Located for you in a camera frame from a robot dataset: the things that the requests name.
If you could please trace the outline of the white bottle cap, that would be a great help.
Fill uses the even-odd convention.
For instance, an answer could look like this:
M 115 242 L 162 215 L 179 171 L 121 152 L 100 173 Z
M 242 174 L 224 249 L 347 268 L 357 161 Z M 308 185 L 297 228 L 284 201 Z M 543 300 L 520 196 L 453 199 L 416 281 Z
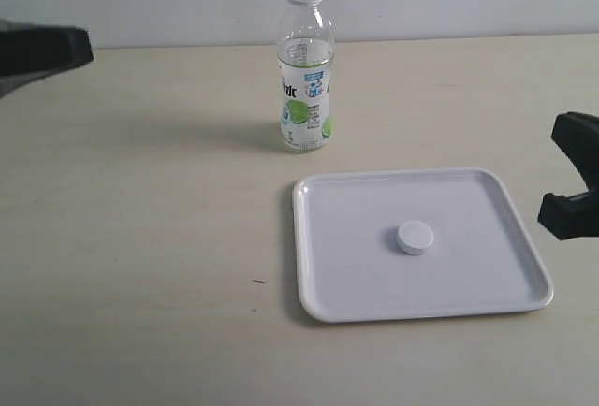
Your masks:
M 434 234 L 426 223 L 409 220 L 397 228 L 396 242 L 406 254 L 421 255 L 431 248 Z

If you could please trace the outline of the clear plastic drink bottle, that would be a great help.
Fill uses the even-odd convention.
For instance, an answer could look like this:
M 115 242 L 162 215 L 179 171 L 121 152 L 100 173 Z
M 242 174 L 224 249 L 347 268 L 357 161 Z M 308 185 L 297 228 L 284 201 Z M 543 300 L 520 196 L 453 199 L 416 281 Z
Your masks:
M 330 81 L 335 53 L 324 0 L 287 0 L 277 43 L 285 143 L 298 152 L 322 148 L 331 135 Z

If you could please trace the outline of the white plastic tray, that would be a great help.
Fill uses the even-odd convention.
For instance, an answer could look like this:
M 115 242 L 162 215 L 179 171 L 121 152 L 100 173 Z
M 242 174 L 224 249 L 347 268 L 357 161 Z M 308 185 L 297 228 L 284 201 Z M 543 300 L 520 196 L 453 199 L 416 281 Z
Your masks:
M 299 300 L 319 321 L 531 312 L 553 299 L 512 199 L 485 169 L 313 175 L 292 198 Z

